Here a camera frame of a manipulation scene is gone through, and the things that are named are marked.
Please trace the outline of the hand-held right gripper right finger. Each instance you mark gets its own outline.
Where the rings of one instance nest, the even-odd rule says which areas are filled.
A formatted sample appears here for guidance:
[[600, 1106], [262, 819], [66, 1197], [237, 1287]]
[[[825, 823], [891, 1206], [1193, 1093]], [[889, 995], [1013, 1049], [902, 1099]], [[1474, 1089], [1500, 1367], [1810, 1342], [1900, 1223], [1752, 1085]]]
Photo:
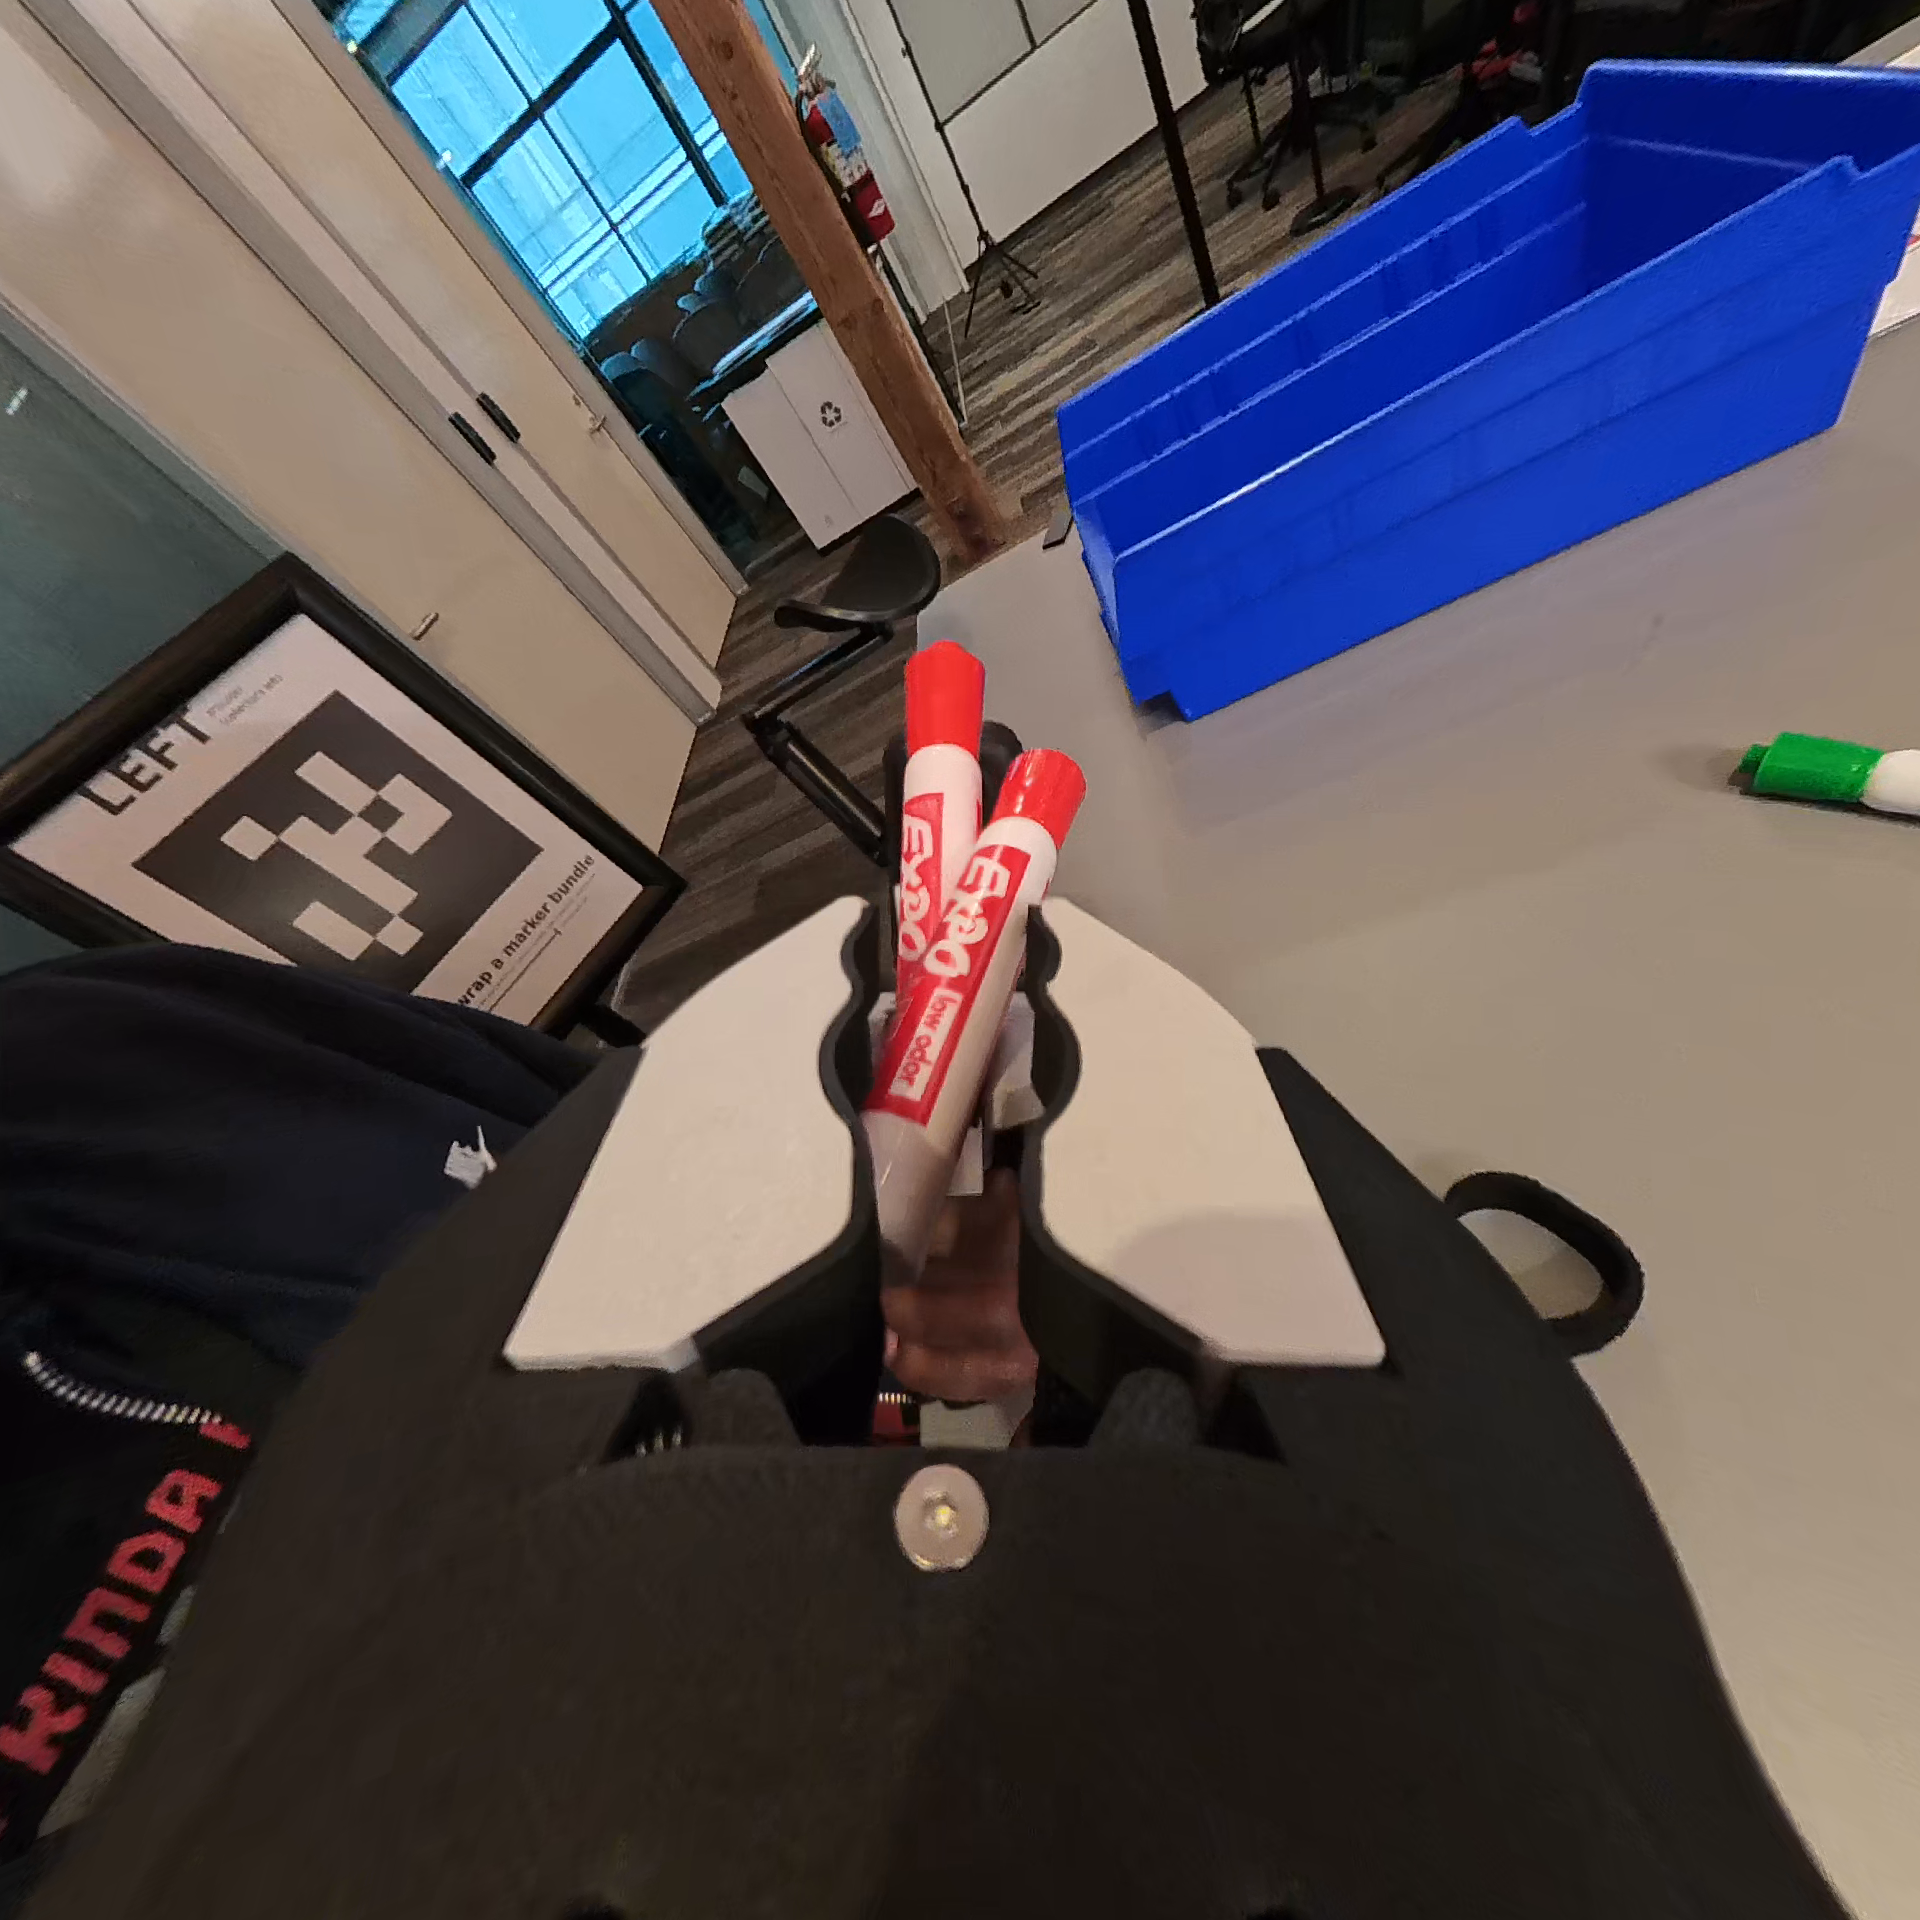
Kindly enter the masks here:
[[1021, 1319], [1057, 1377], [1374, 1372], [1385, 1338], [1254, 1038], [1059, 901], [1026, 932]]

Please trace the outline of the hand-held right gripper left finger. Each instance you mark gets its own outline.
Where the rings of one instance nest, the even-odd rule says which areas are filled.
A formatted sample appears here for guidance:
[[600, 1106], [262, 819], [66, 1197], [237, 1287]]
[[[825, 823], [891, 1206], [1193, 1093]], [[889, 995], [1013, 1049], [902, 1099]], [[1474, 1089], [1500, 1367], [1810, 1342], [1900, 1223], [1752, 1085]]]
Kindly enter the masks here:
[[858, 942], [842, 897], [736, 959], [643, 1045], [531, 1297], [516, 1372], [681, 1372], [723, 1319], [854, 1223], [858, 1142], [833, 1059], [868, 1059]]

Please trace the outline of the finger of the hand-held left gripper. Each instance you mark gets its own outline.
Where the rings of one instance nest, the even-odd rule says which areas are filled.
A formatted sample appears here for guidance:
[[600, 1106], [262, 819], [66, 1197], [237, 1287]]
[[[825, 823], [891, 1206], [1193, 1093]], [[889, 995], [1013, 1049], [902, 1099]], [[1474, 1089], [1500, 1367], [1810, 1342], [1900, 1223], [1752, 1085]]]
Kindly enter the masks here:
[[1014, 991], [1000, 1022], [976, 1106], [982, 1137], [990, 1140], [1025, 1129], [1045, 1113], [1045, 1099], [1036, 1089], [1036, 1031], [1030, 998]]

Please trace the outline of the red marker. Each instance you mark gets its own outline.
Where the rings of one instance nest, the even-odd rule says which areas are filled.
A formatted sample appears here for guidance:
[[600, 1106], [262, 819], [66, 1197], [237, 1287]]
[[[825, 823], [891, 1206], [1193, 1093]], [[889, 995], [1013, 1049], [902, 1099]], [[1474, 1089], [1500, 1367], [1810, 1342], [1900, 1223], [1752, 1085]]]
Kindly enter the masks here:
[[896, 997], [908, 1002], [948, 897], [982, 825], [978, 741], [986, 667], [953, 641], [917, 651], [902, 675], [905, 763], [896, 874]]
[[1029, 913], [1086, 793], [1066, 751], [1013, 761], [882, 1038], [861, 1125], [880, 1237], [910, 1266], [928, 1254], [1020, 980]]

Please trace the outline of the green marker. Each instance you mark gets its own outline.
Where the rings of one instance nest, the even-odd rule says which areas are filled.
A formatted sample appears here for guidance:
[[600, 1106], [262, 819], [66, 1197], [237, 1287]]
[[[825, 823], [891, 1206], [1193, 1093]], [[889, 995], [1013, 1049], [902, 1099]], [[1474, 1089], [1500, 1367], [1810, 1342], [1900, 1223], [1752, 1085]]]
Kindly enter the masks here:
[[1734, 782], [1764, 801], [1917, 819], [1917, 750], [1782, 732], [1744, 750]]

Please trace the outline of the large blue plastic bin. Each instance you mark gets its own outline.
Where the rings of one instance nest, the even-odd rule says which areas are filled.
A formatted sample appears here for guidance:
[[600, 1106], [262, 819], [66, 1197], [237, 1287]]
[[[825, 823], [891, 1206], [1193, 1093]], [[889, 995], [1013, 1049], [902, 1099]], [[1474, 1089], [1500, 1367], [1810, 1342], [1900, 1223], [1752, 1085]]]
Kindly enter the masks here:
[[1598, 62], [1059, 412], [1133, 703], [1237, 703], [1826, 431], [1909, 66]]

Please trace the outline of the person's right hand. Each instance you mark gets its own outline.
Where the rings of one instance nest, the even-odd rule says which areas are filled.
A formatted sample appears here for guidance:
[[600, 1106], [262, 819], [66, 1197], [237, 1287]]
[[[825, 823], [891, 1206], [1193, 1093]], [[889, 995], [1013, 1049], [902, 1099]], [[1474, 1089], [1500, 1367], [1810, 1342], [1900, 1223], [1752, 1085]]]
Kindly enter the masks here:
[[947, 1406], [1033, 1393], [1041, 1358], [1020, 1314], [1020, 1245], [1013, 1173], [947, 1202], [920, 1276], [880, 1292], [882, 1358], [902, 1389]]

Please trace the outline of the black office chair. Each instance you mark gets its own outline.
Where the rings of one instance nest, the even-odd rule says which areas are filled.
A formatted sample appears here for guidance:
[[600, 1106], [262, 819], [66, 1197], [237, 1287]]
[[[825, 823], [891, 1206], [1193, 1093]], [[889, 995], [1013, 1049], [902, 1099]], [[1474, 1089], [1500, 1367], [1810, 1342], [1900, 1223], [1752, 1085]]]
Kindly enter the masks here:
[[818, 633], [829, 644], [739, 716], [755, 750], [872, 865], [880, 865], [884, 853], [880, 806], [800, 726], [796, 714], [891, 644], [941, 582], [939, 554], [917, 525], [893, 515], [872, 518], [824, 594], [786, 597], [776, 605], [781, 630]]

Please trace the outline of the framed black white pattern sign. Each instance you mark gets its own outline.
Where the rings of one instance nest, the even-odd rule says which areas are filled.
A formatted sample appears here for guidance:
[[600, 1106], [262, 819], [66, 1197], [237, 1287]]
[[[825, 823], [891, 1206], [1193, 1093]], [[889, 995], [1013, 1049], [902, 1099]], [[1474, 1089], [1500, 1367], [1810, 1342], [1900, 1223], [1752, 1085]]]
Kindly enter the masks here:
[[315, 570], [277, 557], [4, 769], [4, 910], [613, 1046], [684, 881]]

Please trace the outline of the white waste cabinet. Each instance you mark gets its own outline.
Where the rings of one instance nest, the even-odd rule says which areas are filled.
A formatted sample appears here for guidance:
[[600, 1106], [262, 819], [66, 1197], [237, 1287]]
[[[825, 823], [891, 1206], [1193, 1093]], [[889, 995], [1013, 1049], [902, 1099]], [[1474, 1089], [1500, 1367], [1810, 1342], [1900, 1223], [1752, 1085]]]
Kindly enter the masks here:
[[920, 491], [820, 319], [768, 354], [723, 407], [816, 550], [842, 543]]

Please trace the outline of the black floor lamp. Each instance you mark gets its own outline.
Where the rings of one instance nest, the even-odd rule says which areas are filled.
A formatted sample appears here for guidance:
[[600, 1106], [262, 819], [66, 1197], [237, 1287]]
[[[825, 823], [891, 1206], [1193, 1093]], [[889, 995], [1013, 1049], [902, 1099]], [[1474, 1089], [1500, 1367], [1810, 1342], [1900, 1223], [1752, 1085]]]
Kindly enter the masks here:
[[1220, 299], [1216, 268], [1198, 197], [1193, 191], [1190, 167], [1179, 126], [1179, 110], [1172, 102], [1152, 6], [1142, 0], [1128, 2], [1124, 6], [1137, 39], [1137, 53], [1142, 68], [1147, 101], [1152, 105], [1154, 123], [1158, 127], [1158, 142], [1163, 148], [1174, 206], [1179, 210], [1198, 294], [1203, 299], [1203, 309], [1209, 310]]

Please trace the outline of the red fire extinguisher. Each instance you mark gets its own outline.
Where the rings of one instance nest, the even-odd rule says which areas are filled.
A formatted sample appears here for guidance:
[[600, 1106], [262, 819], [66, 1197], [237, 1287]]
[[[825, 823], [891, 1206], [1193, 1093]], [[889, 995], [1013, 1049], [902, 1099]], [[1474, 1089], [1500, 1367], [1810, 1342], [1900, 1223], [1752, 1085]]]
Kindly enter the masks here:
[[796, 117], [865, 251], [875, 254], [896, 231], [896, 218], [861, 143], [858, 123], [809, 45], [796, 75]]

